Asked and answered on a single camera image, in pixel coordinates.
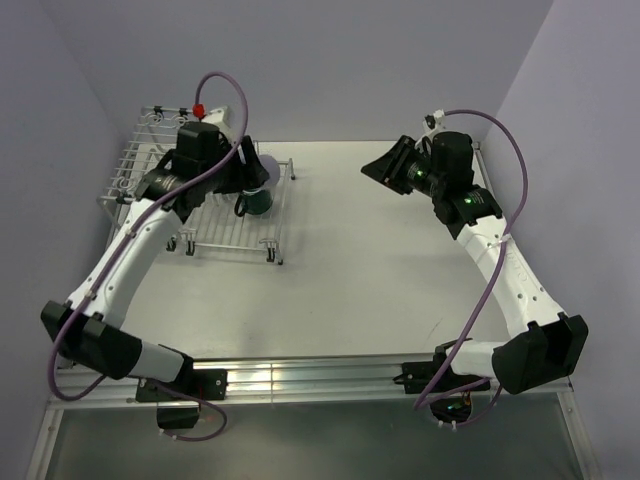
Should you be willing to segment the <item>purple cup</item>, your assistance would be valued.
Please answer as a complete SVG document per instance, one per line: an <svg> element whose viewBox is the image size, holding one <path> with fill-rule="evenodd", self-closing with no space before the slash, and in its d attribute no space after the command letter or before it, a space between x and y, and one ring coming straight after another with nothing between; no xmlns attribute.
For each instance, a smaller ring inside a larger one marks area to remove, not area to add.
<svg viewBox="0 0 640 480"><path fill-rule="evenodd" d="M279 182L281 170L278 161L271 155L261 154L259 160L263 168L267 171L269 178L263 184L266 189L273 188Z"/></svg>

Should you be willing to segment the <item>dark green mug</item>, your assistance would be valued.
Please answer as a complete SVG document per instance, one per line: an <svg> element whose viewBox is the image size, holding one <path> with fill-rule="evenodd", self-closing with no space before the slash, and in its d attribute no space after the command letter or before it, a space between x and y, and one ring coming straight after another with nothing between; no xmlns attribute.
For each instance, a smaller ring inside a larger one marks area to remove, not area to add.
<svg viewBox="0 0 640 480"><path fill-rule="evenodd" d="M234 214L242 218L245 215L260 216L269 211L273 204L273 197L268 189L254 189L242 191L234 205Z"/></svg>

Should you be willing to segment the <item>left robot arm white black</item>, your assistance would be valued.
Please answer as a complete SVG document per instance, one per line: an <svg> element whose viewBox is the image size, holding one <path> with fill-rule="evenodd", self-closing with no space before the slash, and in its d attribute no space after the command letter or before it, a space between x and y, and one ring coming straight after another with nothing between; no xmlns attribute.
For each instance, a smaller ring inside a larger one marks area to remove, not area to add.
<svg viewBox="0 0 640 480"><path fill-rule="evenodd" d="M68 298L48 302L41 321L53 341L48 383L54 395L59 358L102 378L159 381L172 399L195 386L192 357L122 331L130 303L160 251L178 234L209 193L261 187L269 178L250 136L231 143L215 125L189 121L176 144L139 180L120 230L87 279Z"/></svg>

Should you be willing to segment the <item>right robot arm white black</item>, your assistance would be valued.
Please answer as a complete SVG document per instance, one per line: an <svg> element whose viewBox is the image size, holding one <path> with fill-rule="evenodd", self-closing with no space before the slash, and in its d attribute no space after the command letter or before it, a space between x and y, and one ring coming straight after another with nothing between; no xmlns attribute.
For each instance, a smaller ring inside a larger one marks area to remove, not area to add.
<svg viewBox="0 0 640 480"><path fill-rule="evenodd" d="M505 318L505 342L460 340L436 348L425 390L483 388L495 381L519 394L572 375L589 333L543 288L512 239L489 190L474 181L474 149L463 133L444 131L416 142L402 136L362 174L400 195L428 196L438 220L474 261Z"/></svg>

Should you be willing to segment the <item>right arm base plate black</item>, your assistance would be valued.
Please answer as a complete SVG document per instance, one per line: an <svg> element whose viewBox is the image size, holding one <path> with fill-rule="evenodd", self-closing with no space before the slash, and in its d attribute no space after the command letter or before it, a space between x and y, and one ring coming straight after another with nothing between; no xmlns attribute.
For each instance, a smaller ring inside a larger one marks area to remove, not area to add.
<svg viewBox="0 0 640 480"><path fill-rule="evenodd" d="M401 364L401 372L392 381L404 388L405 394L419 394L432 377L437 373L439 365L434 361L414 361ZM451 368L443 374L433 388L434 393L444 393L481 380L476 375L458 375Z"/></svg>

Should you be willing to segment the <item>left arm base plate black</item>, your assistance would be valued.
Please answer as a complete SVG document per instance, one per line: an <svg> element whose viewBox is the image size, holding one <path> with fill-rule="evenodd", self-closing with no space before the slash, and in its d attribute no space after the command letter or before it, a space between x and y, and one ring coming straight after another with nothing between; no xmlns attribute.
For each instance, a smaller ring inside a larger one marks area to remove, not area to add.
<svg viewBox="0 0 640 480"><path fill-rule="evenodd" d="M228 371L226 369L196 369L189 377L177 382L140 381L135 400L139 403L180 401L184 396L202 400L224 400Z"/></svg>

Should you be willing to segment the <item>aluminium rail frame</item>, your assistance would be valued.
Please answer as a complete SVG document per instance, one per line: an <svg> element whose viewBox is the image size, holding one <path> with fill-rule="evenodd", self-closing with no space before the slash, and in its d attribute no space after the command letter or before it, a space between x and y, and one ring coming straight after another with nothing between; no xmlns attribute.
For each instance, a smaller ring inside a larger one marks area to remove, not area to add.
<svg viewBox="0 0 640 480"><path fill-rule="evenodd" d="M574 385L504 395L477 423L439 428L395 383L457 336L483 288L420 196L360 172L371 142L261 142L283 178L266 220L284 262L249 249L259 230L209 204L196 253L163 253L125 330L228 373L225 433L172 441L133 379L50 400L31 479L598 479Z"/></svg>

